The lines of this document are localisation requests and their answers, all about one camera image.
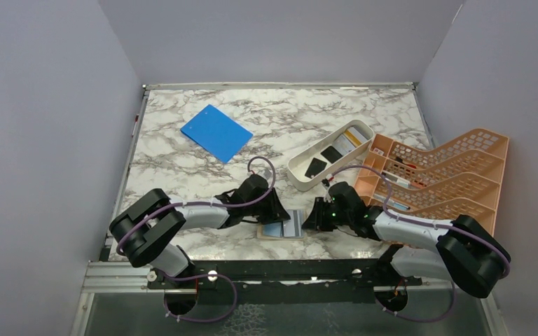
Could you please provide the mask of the beige card holder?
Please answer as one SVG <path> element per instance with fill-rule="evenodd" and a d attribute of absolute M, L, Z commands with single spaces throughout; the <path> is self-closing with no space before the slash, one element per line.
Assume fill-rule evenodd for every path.
<path fill-rule="evenodd" d="M 300 240 L 300 239 L 283 238 L 282 237 L 282 222 L 259 225 L 258 230 L 257 230 L 257 238 L 265 239 L 265 240 Z"/>

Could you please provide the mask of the white oblong tray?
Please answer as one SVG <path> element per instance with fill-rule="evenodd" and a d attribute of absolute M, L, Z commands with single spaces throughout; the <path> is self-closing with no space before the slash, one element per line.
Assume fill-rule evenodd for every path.
<path fill-rule="evenodd" d="M 287 177 L 295 189 L 308 191 L 366 152 L 374 138 L 375 132 L 366 123 L 351 120 L 292 157 Z"/>

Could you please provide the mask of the stack of cards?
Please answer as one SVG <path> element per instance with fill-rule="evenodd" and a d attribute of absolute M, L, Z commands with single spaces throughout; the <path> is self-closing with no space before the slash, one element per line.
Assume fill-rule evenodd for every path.
<path fill-rule="evenodd" d="M 347 155 L 367 141 L 368 138 L 362 132 L 351 126 L 334 140 L 332 146 L 341 155 Z"/>

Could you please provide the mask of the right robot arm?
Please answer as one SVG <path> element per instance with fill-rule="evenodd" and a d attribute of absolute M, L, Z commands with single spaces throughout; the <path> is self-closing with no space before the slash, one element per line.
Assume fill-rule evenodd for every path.
<path fill-rule="evenodd" d="M 452 281 L 465 293 L 486 298 L 510 271 L 509 253 L 471 216 L 428 219 L 366 205 L 346 182 L 315 199 L 302 227 L 332 232 L 342 225 L 361 238 L 400 244 L 376 266 L 377 278 L 387 285 L 424 276 Z"/>

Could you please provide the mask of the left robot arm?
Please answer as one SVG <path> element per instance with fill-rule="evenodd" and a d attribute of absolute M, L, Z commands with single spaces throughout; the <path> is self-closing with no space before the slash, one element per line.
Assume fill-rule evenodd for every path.
<path fill-rule="evenodd" d="M 195 266 L 186 252 L 171 243 L 182 230 L 222 230 L 253 217 L 262 225 L 284 222 L 291 216 L 268 181 L 252 174 L 239 188 L 223 192 L 209 201 L 171 199 L 154 188 L 137 200 L 109 225 L 119 253 L 133 267 L 150 265 L 160 270 L 175 287 L 189 284 Z"/>

